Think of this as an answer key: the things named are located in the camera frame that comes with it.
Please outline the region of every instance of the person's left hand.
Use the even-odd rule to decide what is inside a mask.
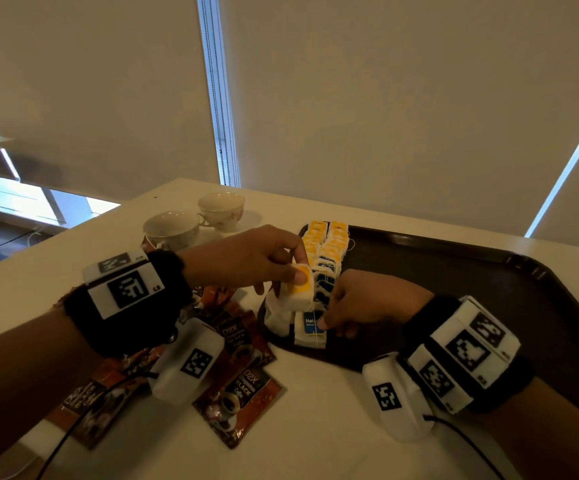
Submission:
[[[183,276],[192,288],[253,285],[258,294],[263,294],[264,282],[305,282],[305,275],[290,266],[292,257],[297,263],[307,264],[303,241],[298,235],[271,225],[182,250],[178,256],[185,263]]]

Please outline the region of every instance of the cup handle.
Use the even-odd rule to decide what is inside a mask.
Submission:
[[[198,215],[199,215],[199,217],[200,217],[200,219],[199,219],[199,226],[202,226],[202,227],[212,227],[212,226],[210,225],[210,223],[207,222],[207,220],[205,219],[205,216],[204,216],[203,214],[201,214],[200,212],[197,212],[197,213],[198,213]]]

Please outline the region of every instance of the black cable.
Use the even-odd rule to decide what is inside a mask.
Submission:
[[[505,477],[502,476],[502,473],[498,471],[498,468],[494,466],[494,464],[489,460],[489,458],[485,456],[485,453],[483,453],[481,449],[478,446],[476,446],[476,444],[472,440],[470,440],[465,433],[463,433],[459,428],[455,427],[450,421],[447,421],[443,418],[439,418],[438,416],[430,416],[428,414],[424,414],[422,418],[426,421],[436,421],[437,423],[443,423],[446,427],[450,428],[458,436],[463,438],[465,442],[468,445],[470,445],[474,449],[474,451],[478,453],[478,456],[480,456],[484,460],[484,462],[487,463],[487,466],[492,469],[494,475],[496,475],[501,480],[505,480]]]
[[[0,243],[0,247],[1,247],[1,246],[4,246],[5,244],[8,244],[8,243],[10,243],[10,242],[12,242],[12,241],[15,241],[15,240],[17,240],[17,239],[21,239],[22,237],[25,237],[26,235],[31,234],[31,233],[33,233],[33,232],[37,232],[37,231],[38,231],[38,229],[32,229],[32,230],[29,230],[28,232],[26,232],[25,234],[21,234],[20,236],[15,237],[14,239],[10,239],[9,241],[6,241],[6,242],[1,242],[1,243]]]
[[[146,372],[146,371],[141,371],[141,372],[137,372],[136,374],[131,374],[129,376],[127,376],[125,379],[122,379],[120,381],[118,381],[116,384],[109,386],[104,393],[102,393],[101,395],[99,395],[98,397],[104,397],[105,395],[109,394],[111,391],[113,391],[114,389],[116,389],[118,386],[125,384],[125,382],[129,382],[133,379],[139,378],[139,377],[149,377],[152,379],[156,379],[158,377],[158,374],[156,372]],[[56,456],[56,453],[59,452],[59,450],[61,449],[61,447],[63,446],[63,444],[68,440],[68,438],[70,437],[70,435],[72,433],[74,433],[74,430],[77,428],[77,426],[79,424],[81,424],[81,421],[83,421],[83,418],[85,418],[86,414],[90,411],[92,411],[92,409],[94,408],[94,406],[98,403],[98,397],[96,398],[96,401],[92,401],[92,404],[90,404],[87,409],[85,411],[83,411],[83,413],[81,414],[81,416],[79,416],[77,418],[76,421],[74,421],[74,424],[72,426],[70,426],[70,428],[65,432],[65,435],[63,435],[63,438],[61,439],[61,441],[59,442],[58,445],[56,445],[56,448],[54,448],[54,451],[52,452],[52,454],[48,457],[47,460],[45,460],[45,463],[43,464],[42,468],[39,471],[39,474],[36,476],[36,480],[41,480],[41,477],[43,476],[43,474],[45,473],[45,470],[47,470],[47,468],[50,466],[50,463],[52,462],[52,460],[54,460],[54,457]]]

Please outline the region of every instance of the forearm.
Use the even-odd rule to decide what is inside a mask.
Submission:
[[[0,335],[0,454],[78,385],[101,358],[62,307]]]
[[[579,479],[579,410],[540,379],[481,420],[525,480]]]

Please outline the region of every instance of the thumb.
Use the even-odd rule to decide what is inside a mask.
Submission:
[[[283,283],[294,283],[304,285],[307,277],[291,264],[275,264],[270,262],[268,271],[268,281],[280,281]]]
[[[342,298],[341,301],[330,303],[328,310],[318,319],[316,326],[321,330],[329,330],[347,322],[348,317],[343,311],[345,309],[344,301],[345,298]]]

